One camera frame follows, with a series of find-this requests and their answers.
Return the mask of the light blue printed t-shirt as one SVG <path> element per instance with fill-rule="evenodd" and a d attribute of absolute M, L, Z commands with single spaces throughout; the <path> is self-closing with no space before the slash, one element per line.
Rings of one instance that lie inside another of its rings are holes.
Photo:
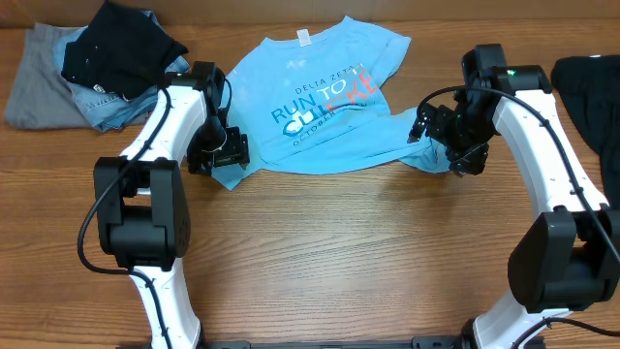
<path fill-rule="evenodd" d="M 247 136 L 250 162 L 216 168 L 213 177 L 234 189 L 258 170 L 333 175 L 395 160 L 446 172 L 443 145 L 408 140 L 416 109 L 393 113 L 381 90 L 411 41 L 348 16 L 315 35 L 264 39 L 228 74 L 228 122 Z"/>

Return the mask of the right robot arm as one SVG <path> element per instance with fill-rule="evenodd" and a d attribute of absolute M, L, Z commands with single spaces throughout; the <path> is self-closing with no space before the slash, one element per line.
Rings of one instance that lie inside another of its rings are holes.
<path fill-rule="evenodd" d="M 478 175 L 501 136 L 527 187 L 534 221 L 508 260 L 507 293 L 456 336 L 417 336 L 416 348 L 542 348 L 542 332 L 609 301 L 619 282 L 619 213 L 583 170 L 538 65 L 511 66 L 498 44 L 461 62 L 455 108 L 420 102 L 409 139 L 446 149 L 453 172 Z"/>

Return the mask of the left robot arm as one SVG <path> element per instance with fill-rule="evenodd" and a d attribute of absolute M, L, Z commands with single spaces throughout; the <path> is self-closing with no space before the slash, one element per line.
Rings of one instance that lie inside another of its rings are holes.
<path fill-rule="evenodd" d="M 135 140 L 102 157 L 93 177 L 95 203 L 84 221 L 97 223 L 102 250 L 116 275 L 138 289 L 151 329 L 151 348 L 203 348 L 204 330 L 190 302 L 183 258 L 191 220 L 181 178 L 211 175 L 250 162 L 248 138 L 227 123 L 232 88 L 213 62 L 168 72 L 157 105 Z"/>

